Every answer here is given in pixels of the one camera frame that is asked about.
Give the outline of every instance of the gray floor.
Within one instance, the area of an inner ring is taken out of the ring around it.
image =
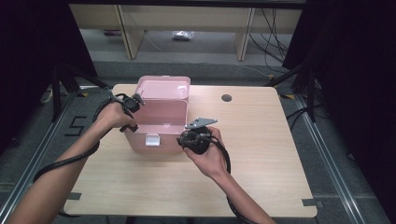
[[[136,83],[144,75],[191,75],[191,84],[209,85],[252,85],[260,86],[270,76],[279,76],[285,69],[280,63],[264,53],[249,41],[247,56],[243,62],[236,60],[233,35],[224,33],[195,33],[192,41],[173,41],[172,32],[147,32],[136,59],[129,60],[122,39],[119,36],[104,36],[99,30],[81,31],[94,61],[99,77],[108,84]],[[253,37],[265,44],[260,35]],[[290,35],[280,35],[279,39],[286,46]],[[276,48],[269,48],[278,57]],[[280,72],[272,71],[265,66]],[[276,88],[280,94],[290,94],[292,80],[279,84]],[[52,162],[65,149],[70,139],[64,140],[64,134],[73,115],[92,114],[91,106],[99,104],[106,96],[96,91],[88,97],[78,97],[65,117],[60,131],[55,136],[42,165]],[[281,99],[285,114],[298,109],[295,100]],[[365,181],[356,163],[346,157],[347,148],[338,136],[338,132],[327,118],[326,111],[316,110],[317,125],[332,156],[353,194],[366,223],[389,223],[376,197]],[[31,121],[21,130],[18,147],[10,147],[0,158],[0,203],[4,203],[14,184],[23,173],[27,162],[40,144],[42,137],[50,126],[51,104],[37,108]],[[302,118],[298,119],[292,129],[306,177],[317,201],[316,218],[276,218],[277,223],[351,223],[340,196],[335,189],[328,171],[318,153]],[[126,217],[109,217],[110,223],[123,223]],[[54,223],[106,223],[106,217],[86,216],[74,219],[57,217]]]

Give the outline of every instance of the wooden table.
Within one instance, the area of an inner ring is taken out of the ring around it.
[[[114,93],[134,93],[120,84]],[[230,94],[231,102],[221,100]],[[218,119],[232,175],[271,217],[314,217],[303,167],[276,90],[268,87],[191,86],[188,120]],[[74,215],[233,217],[221,189],[184,152],[133,151],[113,130],[87,161],[64,210]]]

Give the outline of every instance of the wrist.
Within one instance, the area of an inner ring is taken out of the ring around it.
[[[217,185],[221,187],[227,185],[233,179],[233,177],[228,173],[223,173],[212,176],[212,179],[216,182]]]
[[[112,128],[111,123],[105,119],[98,119],[94,122],[90,128],[95,135],[98,135],[101,138],[105,133],[108,132]]]

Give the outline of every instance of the black wire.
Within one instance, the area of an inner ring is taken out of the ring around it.
[[[106,217],[106,224],[111,224],[109,217]]]
[[[50,165],[45,166],[44,168],[39,170],[37,172],[37,174],[35,174],[35,178],[34,178],[33,182],[36,182],[37,179],[40,178],[40,176],[46,174],[49,171],[52,171],[52,170],[57,169],[57,168],[59,168],[61,166],[65,166],[67,164],[70,164],[70,163],[73,163],[73,162],[76,162],[76,161],[81,161],[81,160],[83,160],[85,158],[88,158],[89,156],[91,156],[93,153],[95,153],[97,151],[97,149],[99,148],[99,145],[100,145],[100,141],[98,141],[95,144],[95,146],[93,146],[90,150],[88,150],[88,151],[86,151],[86,152],[84,152],[84,153],[82,153],[80,155],[77,155],[75,157],[68,158],[68,159],[65,159],[65,160],[62,160],[62,161],[56,161],[56,162],[54,162],[54,163],[52,163]],[[60,211],[58,213],[58,215],[61,216],[61,217],[80,217],[80,216],[68,215],[64,211]]]
[[[227,165],[227,172],[230,174],[231,173],[231,160],[230,160],[230,155],[228,154],[227,150],[225,149],[225,147],[220,143],[219,139],[215,136],[211,136],[211,138],[204,138],[206,141],[209,141],[211,143],[213,143],[223,154],[224,156],[224,160],[226,162]],[[239,220],[241,220],[243,223],[247,223],[247,224],[256,224],[256,222],[251,221],[250,219],[244,217],[242,214],[240,214],[238,212],[238,210],[236,210],[236,208],[233,206],[233,203],[231,203],[230,199],[227,196],[227,202],[228,205],[230,205],[231,211],[233,211],[233,213],[235,214],[235,216],[237,218],[239,218]]]
[[[313,107],[314,107],[314,109],[315,109],[315,108],[323,107],[323,105],[314,105]],[[296,114],[298,114],[298,113],[300,112],[300,114],[294,119],[293,123],[291,124],[290,130],[293,129],[294,124],[296,123],[297,119],[298,119],[303,113],[305,113],[305,112],[307,112],[307,111],[308,111],[308,108],[307,108],[307,107],[304,107],[304,108],[298,109],[298,110],[294,111],[293,113],[291,113],[290,115],[287,115],[287,116],[286,116],[286,119],[289,119],[289,118],[293,117],[294,115],[296,115]]]
[[[299,115],[294,119],[293,123],[290,126],[290,130],[293,130],[294,124],[296,123],[297,119],[303,114],[305,111],[301,111]]]
[[[260,33],[260,35],[261,35],[262,38],[265,40],[265,42],[268,42],[272,47],[279,48],[279,46],[277,46],[277,45],[271,43],[269,40],[267,40],[267,38],[265,38],[265,36],[264,36],[262,33]]]
[[[280,63],[283,63],[283,61],[282,61],[281,59],[279,59],[278,57],[276,57],[275,54],[269,52],[268,50],[264,49],[261,45],[259,45],[259,44],[254,40],[254,38],[253,38],[253,36],[252,36],[251,34],[249,34],[249,36],[250,36],[251,40],[253,41],[253,43],[254,43],[260,50],[264,51],[264,61],[265,61],[265,65],[266,65],[270,70],[272,70],[272,71],[274,71],[274,72],[285,73],[285,72],[278,71],[278,70],[272,68],[272,67],[268,64],[268,62],[267,62],[267,54],[270,55],[271,57],[273,57],[274,59],[278,60]]]
[[[282,60],[285,60],[285,57],[284,57],[285,53],[279,47],[279,40],[277,39],[277,34],[276,34],[276,23],[275,23],[275,20],[276,20],[276,10],[273,9],[273,28],[272,28],[272,33],[273,33],[273,36],[274,36],[274,38],[276,40],[276,43],[278,45],[277,50],[279,51],[280,57],[282,58]]]
[[[315,217],[315,222],[316,222],[317,224],[320,224],[320,222],[319,222],[319,220],[318,220],[318,217]]]
[[[275,9],[273,8],[273,27],[271,27],[271,24],[270,24],[270,22],[268,21],[267,16],[265,15],[265,12],[264,12],[263,9],[262,9],[262,15],[264,16],[265,20],[267,21],[268,27],[269,27],[270,30],[271,30],[271,34],[274,35],[274,38],[276,39],[276,42],[277,42],[277,44],[278,44],[278,47],[279,47],[279,48],[283,47],[285,50],[288,50],[288,47],[286,47],[285,45],[283,45],[283,44],[277,39],[276,31],[274,31],[274,24],[276,24],[276,23],[275,23],[275,16],[276,16],[276,13],[274,12],[274,10],[275,10]]]
[[[251,40],[253,41],[253,43],[257,46],[257,48],[259,48],[260,50],[264,51],[266,54],[270,55],[271,57],[276,59],[278,62],[283,63],[282,59],[276,57],[275,54],[271,53],[267,49],[263,48],[260,44],[258,44],[251,34],[249,34],[249,36],[250,36]]]

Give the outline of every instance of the pink box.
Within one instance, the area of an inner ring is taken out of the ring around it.
[[[189,77],[141,77],[135,93],[145,101],[134,113],[138,129],[125,132],[138,152],[180,152],[177,138],[184,132],[189,104]]]

